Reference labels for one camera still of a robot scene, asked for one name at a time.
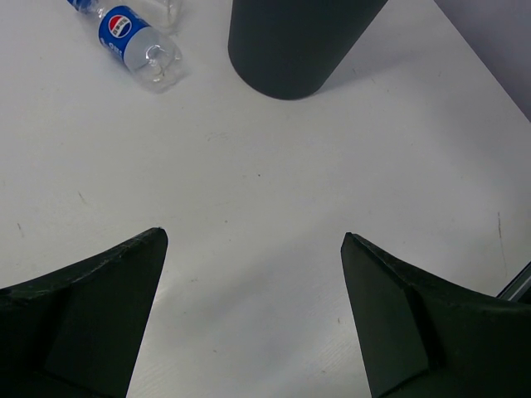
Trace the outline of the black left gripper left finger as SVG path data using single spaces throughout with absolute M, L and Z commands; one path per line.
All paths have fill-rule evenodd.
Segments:
M 168 236 L 151 228 L 1 290 L 3 397 L 125 397 Z

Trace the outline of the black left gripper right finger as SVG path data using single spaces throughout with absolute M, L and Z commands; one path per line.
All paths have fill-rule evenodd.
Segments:
M 530 304 L 453 284 L 357 234 L 341 259 L 372 396 L 529 396 Z

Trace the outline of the Pepsi label clear bottle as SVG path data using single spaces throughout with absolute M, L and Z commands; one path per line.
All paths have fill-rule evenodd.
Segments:
M 182 54 L 169 34 L 146 22 L 127 1 L 70 1 L 99 43 L 146 90 L 161 93 L 184 76 Z

